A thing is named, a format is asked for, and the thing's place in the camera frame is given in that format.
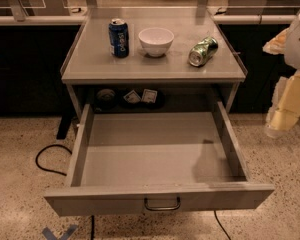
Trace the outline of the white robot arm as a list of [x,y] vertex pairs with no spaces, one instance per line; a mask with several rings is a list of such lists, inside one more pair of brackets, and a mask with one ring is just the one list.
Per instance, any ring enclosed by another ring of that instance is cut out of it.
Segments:
[[289,78],[279,78],[266,117],[265,133],[278,138],[300,119],[300,12],[288,28],[264,45],[263,51],[283,54],[284,62],[296,70]]

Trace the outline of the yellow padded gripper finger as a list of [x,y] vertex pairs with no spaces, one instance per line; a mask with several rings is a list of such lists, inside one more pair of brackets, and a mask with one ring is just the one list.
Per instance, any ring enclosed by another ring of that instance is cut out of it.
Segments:
[[300,70],[289,77],[280,77],[268,110],[265,133],[279,138],[291,130],[300,119]]

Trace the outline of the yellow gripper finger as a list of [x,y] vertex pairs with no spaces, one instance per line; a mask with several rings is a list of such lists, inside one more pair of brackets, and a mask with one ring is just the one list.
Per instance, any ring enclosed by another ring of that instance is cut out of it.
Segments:
[[268,54],[278,55],[285,52],[286,36],[288,29],[282,30],[274,38],[268,41],[262,48],[262,50]]

